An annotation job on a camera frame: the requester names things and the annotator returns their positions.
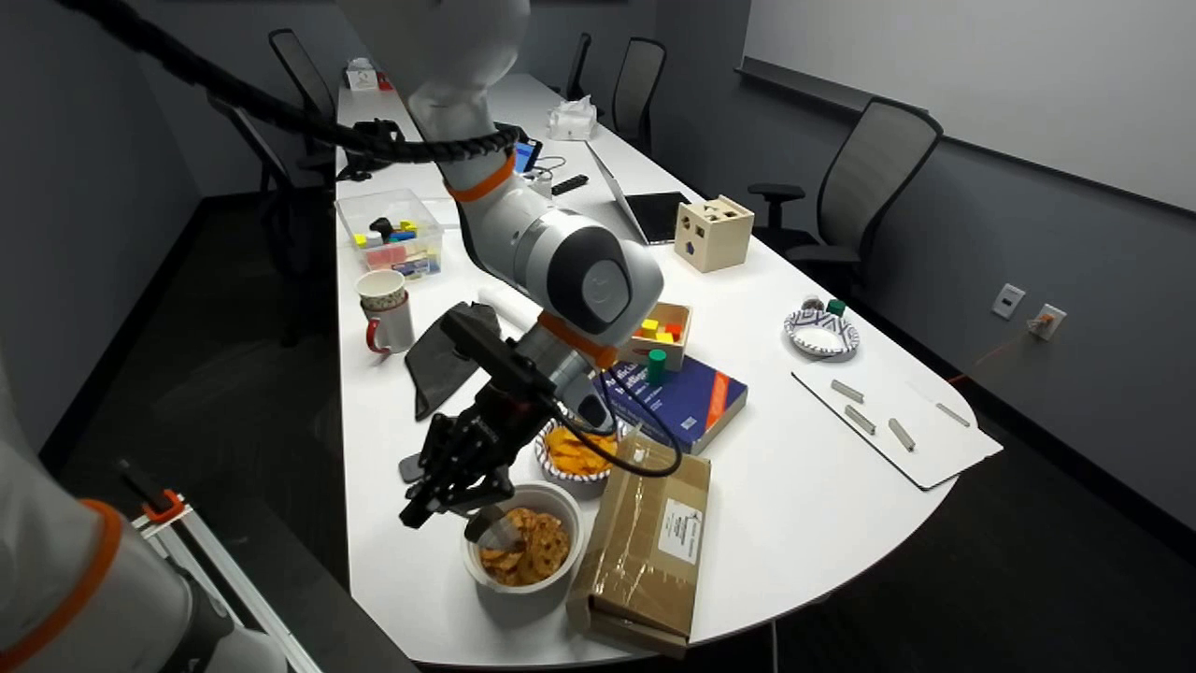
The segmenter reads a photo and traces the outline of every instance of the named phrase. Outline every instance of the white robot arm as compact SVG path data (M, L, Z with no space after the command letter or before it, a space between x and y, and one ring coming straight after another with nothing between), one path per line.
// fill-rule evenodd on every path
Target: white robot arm
M196 624L212 624L202 616L209 599L121 513L69 499L27 452L0 358L0 671L288 671L229 621L197 645Z
M425 144L492 135L487 90L521 58L526 0L339 0L339 8L371 58L402 85ZM599 428L605 403L592 390L592 369L612 367L615 348L660 295L660 270L643 248L533 196L512 172L510 151L440 161L440 177L458 202L471 260L547 312L515 358L531 362L571 414ZM525 376L491 376L471 410L432 418L425 476L407 489L402 525L510 499L505 467L554 410L526 403L533 385Z

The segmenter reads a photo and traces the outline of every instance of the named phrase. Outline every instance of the white table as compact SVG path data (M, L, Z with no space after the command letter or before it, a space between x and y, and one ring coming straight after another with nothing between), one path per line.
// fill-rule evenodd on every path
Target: white table
M543 120L557 98L526 75L512 75L492 90L492 116L543 135ZM391 116L411 125L396 98L343 93L343 120ZM653 161L615 135L603 132L596 151L612 165L628 190L689 190ZM583 146L547 144L547 157L563 157L557 177L592 172ZM432 170L387 170L364 189L339 189L339 200L402 184L419 190L440 222L457 209ZM563 200L568 206L610 202L605 184L592 184ZM449 236L444 275L411 290L414 331L425 331L458 301L492 295L498 281L471 270L458 236ZM867 572L892 555L951 495L954 484L923 495L877 460L837 414L811 399L789 369L811 367L781 342L781 321L811 295L825 295L774 251L751 245L746 261L723 275L694 275L670 248L653 248L665 270L665 301L689 302L693 356L735 376L751 385L746 408L706 448L713 463L710 519L704 541L704 579L694 609L694 645L766 624L825 590ZM407 650L432 667L576 667L638 660L571 632L561 594L548 601L521 601L482 594L458 561L458 519L436 518L424 531L407 531L402 484L396 463L424 448L414 424L414 390L399 358L380 362L364 348L364 314L356 302L359 266L339 233L339 403L343 403L343 513L346 513L346 572L364 609ZM857 318L861 356L842 376L867 382L907 382L971 418L971 408L938 382L923 362L888 336ZM471 382L444 410L458 410L478 382ZM515 484L543 480L526 448Z

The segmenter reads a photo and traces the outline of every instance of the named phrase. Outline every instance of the whiteboard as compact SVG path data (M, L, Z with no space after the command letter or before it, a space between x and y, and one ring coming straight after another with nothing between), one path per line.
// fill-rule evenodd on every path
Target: whiteboard
M1196 209L1196 0L751 0L746 61Z

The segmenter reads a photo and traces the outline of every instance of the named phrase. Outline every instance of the black cable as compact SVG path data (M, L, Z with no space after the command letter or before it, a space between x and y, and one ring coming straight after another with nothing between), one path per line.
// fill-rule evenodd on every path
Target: black cable
M81 13L96 19L112 37L121 37L135 51L148 51L163 73L173 73L184 84L196 84L209 90L212 98L247 110L257 120L270 120L285 132L323 139L328 146L374 154L399 165L431 165L431 161L462 161L492 151L515 146L525 135L521 129L498 125L487 139L462 139L462 144L384 144L359 135L351 129L339 129L326 116L304 113L279 98L262 93L257 85L229 75L223 69L209 64L207 58L192 51L184 43L163 35L161 27L147 23L135 8L122 0L59 0L72 13Z
M596 457L603 457L605 463L612 463L612 467L620 467L620 471L632 471L632 476L643 476L643 480L665 480L665 476L673 476L673 471L679 467L679 440L673 437L673 430L665 428L665 418L660 418L657 410L650 410L645 399L638 399L638 393L628 390L628 382L625 382L615 369L612 369L612 376L603 376L603 382L599 382L605 408L610 408L610 390L605 390L605 382L612 382L625 395L632 395L632 403L638 403L643 414L670 437L670 448L673 448L673 463L670 463L670 467L657 467L657 471L653 471L653 467L638 467L638 463L628 463L628 460L620 460L620 457L610 457L610 452L603 452L603 448L592 440L592 434L603 434L603 430L588 430L583 424L571 424L563 410L557 410L554 418L557 418L561 428L568 428L571 437L579 437Z

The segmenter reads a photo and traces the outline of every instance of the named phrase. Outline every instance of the bowl of cereal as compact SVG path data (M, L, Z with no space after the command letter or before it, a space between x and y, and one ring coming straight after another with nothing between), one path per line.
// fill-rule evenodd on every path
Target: bowl of cereal
M583 518L571 495L554 484L525 484L500 505L521 534L510 551L462 540L462 569L478 587L498 594L538 594L576 569L583 557Z

